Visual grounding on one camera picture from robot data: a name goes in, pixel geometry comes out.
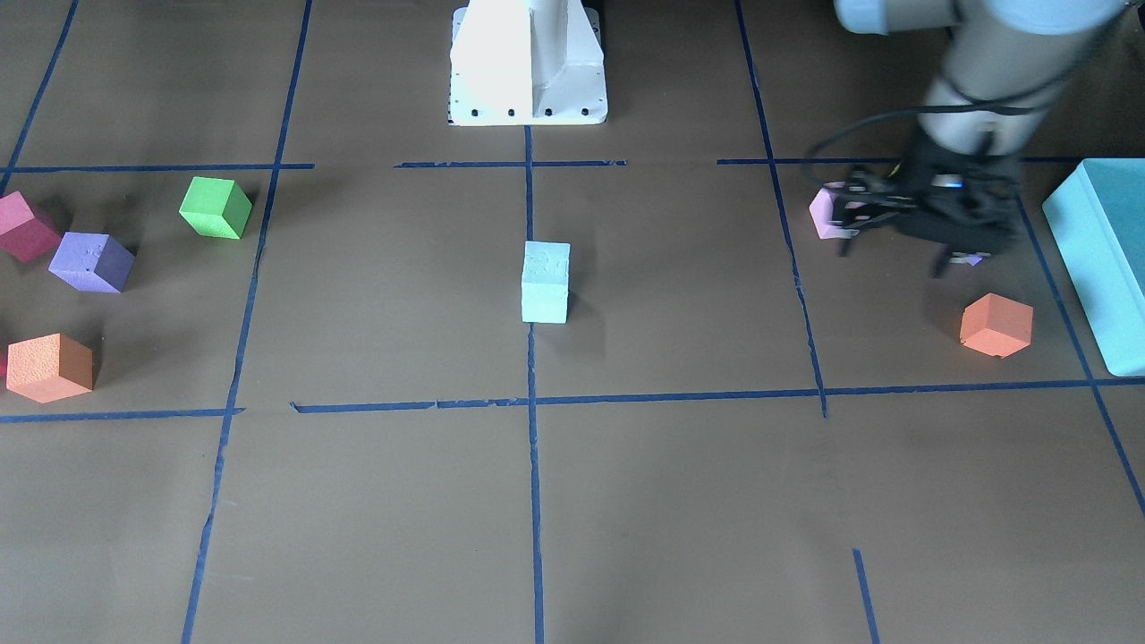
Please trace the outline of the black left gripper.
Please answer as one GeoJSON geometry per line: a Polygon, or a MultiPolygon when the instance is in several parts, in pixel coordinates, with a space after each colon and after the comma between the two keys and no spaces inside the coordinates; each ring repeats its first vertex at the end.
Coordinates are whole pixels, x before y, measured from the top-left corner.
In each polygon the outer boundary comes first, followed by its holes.
{"type": "Polygon", "coordinates": [[[932,265],[941,278],[960,254],[1001,254],[1017,236],[1017,180],[1013,154],[995,155],[993,134],[971,136],[971,151],[915,134],[905,158],[887,175],[854,165],[845,183],[844,233],[837,256],[846,258],[860,233],[890,225],[899,233],[942,245],[932,265]]]}

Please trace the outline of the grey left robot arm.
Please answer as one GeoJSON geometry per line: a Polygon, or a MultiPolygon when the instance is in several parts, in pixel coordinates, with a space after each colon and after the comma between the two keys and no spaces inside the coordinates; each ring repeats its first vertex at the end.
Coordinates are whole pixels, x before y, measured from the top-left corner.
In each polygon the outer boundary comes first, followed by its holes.
{"type": "Polygon", "coordinates": [[[842,184],[826,186],[840,256],[859,235],[883,227],[939,245],[933,275],[949,262],[1006,252],[1017,233],[1022,151],[1128,7],[837,1],[835,16],[858,34],[955,30],[923,103],[886,113],[913,121],[903,158],[885,175],[854,165],[842,184]]]}

